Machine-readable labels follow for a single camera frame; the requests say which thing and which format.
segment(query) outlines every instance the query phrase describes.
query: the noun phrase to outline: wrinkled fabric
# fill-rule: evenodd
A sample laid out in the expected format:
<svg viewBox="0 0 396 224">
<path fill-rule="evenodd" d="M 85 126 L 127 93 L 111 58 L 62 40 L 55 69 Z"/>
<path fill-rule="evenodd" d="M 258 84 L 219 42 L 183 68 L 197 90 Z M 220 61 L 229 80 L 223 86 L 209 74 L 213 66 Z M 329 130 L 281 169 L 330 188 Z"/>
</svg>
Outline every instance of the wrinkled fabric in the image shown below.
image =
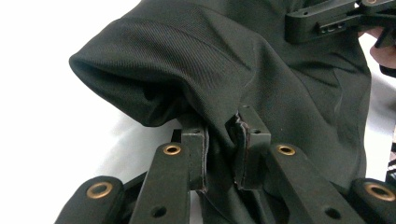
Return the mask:
<svg viewBox="0 0 396 224">
<path fill-rule="evenodd" d="M 233 184 L 225 123 L 251 105 L 273 143 L 301 148 L 347 189 L 365 174 L 371 77 L 346 31 L 300 45 L 284 39 L 285 15 L 322 0 L 143 0 L 70 59 L 94 92 L 145 126 L 194 111 L 209 125 L 205 223 L 265 220 L 260 190 Z"/>
</svg>

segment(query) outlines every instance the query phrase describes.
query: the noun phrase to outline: black garment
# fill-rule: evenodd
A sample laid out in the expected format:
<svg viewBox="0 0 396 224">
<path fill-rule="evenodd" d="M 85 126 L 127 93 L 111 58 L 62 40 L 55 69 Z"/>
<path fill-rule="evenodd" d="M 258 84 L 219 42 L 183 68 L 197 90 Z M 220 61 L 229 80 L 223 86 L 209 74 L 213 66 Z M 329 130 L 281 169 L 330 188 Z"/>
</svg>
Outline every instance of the black garment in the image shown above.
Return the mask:
<svg viewBox="0 0 396 224">
<path fill-rule="evenodd" d="M 262 222 L 260 191 L 238 191 L 225 123 L 254 106 L 273 142 L 301 148 L 328 180 L 364 176 L 370 72 L 348 31 L 284 40 L 288 12 L 322 0 L 143 0 L 70 60 L 93 91 L 146 126 L 194 110 L 210 126 L 206 223 Z"/>
</svg>

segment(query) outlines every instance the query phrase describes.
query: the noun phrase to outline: human hand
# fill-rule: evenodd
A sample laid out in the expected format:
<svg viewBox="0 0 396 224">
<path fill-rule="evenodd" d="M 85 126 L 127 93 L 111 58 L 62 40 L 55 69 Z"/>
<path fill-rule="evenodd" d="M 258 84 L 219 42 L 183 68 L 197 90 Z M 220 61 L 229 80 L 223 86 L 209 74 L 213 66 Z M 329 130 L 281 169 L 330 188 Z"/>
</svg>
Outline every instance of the human hand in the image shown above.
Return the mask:
<svg viewBox="0 0 396 224">
<path fill-rule="evenodd" d="M 378 38 L 382 33 L 383 28 L 376 27 L 372 30 L 368 30 L 365 33 Z M 396 46 L 389 46 L 381 49 L 377 49 L 372 46 L 370 49 L 370 54 L 373 58 L 382 66 L 396 69 Z"/>
</svg>

